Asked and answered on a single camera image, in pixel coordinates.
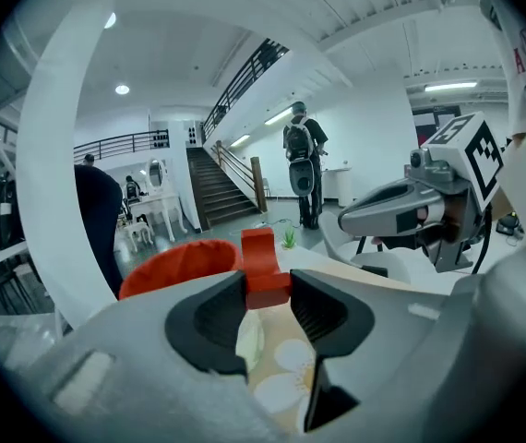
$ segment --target staircase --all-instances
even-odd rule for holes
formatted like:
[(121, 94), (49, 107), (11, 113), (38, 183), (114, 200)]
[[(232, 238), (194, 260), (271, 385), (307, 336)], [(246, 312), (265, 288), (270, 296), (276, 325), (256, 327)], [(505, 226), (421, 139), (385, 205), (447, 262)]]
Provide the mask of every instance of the staircase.
[(199, 179), (199, 191), (210, 226), (259, 213), (257, 206), (202, 148), (188, 148), (187, 160)]

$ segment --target gray floor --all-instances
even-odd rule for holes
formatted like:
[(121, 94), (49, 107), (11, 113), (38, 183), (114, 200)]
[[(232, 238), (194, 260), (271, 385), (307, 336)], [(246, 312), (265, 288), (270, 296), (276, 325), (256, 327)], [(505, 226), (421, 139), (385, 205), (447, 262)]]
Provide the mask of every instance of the gray floor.
[[(341, 211), (336, 203), (326, 203), (323, 209), (335, 213)], [(154, 245), (139, 242), (137, 243), (137, 253), (135, 253), (132, 251), (129, 240), (120, 238), (115, 245), (115, 249), (117, 250), (115, 252), (115, 260), (122, 271), (122, 275), (125, 277), (137, 266), (154, 255), (190, 241), (217, 238), (231, 241), (240, 248), (241, 231), (246, 228), (253, 228), (262, 222), (271, 224), (276, 241), (280, 241), (284, 231), (290, 224), (294, 227), (296, 244), (309, 249), (322, 241), (320, 230), (313, 231), (300, 227), (298, 224), (299, 219), (300, 213), (297, 200), (268, 200), (267, 213), (249, 215), (234, 221), (228, 221), (227, 223), (216, 225), (204, 233), (197, 234), (189, 231), (188, 234), (185, 234), (179, 228), (179, 223), (175, 222), (172, 225), (176, 240), (174, 243), (169, 241), (169, 235), (167, 234), (164, 223), (154, 223), (152, 225), (155, 233), (155, 238), (153, 239)]]

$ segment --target cable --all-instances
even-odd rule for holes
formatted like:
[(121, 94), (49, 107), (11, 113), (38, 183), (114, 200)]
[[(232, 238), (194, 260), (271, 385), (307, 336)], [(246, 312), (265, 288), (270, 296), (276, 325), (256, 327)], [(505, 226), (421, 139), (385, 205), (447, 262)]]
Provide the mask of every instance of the cable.
[[(289, 222), (292, 226), (292, 228), (294, 229), (298, 229), (300, 228), (302, 225), (300, 224), (300, 222), (298, 222), (298, 226), (294, 226), (294, 221), (292, 219), (289, 219), (289, 218), (282, 218), (281, 220), (277, 220), (277, 221), (274, 221), (273, 223), (267, 223), (266, 221), (261, 221), (259, 223), (253, 223), (250, 228), (271, 228), (271, 230), (273, 230), (273, 225), (277, 224), (277, 223), (287, 223)], [(229, 233), (230, 236), (237, 236), (238, 234), (240, 234), (240, 232), (242, 232), (245, 228), (241, 228), (240, 230), (234, 230), (232, 232)]]
[(474, 269), (472, 270), (472, 274), (478, 273), (478, 269), (481, 268), (481, 265), (483, 264), (484, 255), (486, 255), (486, 250), (488, 249), (488, 244), (491, 241), (491, 230), (493, 227), (493, 208), (489, 204), (486, 207), (486, 210), (484, 211), (484, 242), (483, 242), (483, 249), (481, 249), (481, 255), (478, 257), (478, 261), (476, 261), (476, 265), (474, 266)]

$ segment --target black metal railing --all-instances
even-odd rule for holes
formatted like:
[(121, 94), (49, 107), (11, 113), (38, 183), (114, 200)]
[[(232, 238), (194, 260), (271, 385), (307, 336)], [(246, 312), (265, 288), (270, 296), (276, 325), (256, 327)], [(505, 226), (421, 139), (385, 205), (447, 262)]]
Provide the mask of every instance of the black metal railing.
[(168, 129), (131, 133), (81, 144), (75, 147), (74, 158), (75, 164), (80, 164), (87, 154), (92, 154), (95, 160), (99, 160), (128, 152), (160, 150), (162, 148), (169, 148)]
[(206, 139), (213, 133), (222, 118), (230, 111), (236, 101), (251, 87), (261, 75), (273, 66), (288, 49), (278, 42), (265, 40), (257, 50), (248, 58), (241, 69), (236, 73), (226, 90), (222, 93), (216, 105), (204, 122)]

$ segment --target mirror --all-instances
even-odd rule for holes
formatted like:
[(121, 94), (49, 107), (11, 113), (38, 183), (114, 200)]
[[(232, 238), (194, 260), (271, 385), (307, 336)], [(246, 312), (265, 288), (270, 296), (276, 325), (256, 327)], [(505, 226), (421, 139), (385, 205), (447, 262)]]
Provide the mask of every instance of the mirror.
[(169, 184), (167, 169), (163, 161), (149, 159), (145, 171), (146, 187), (149, 192), (161, 192)]

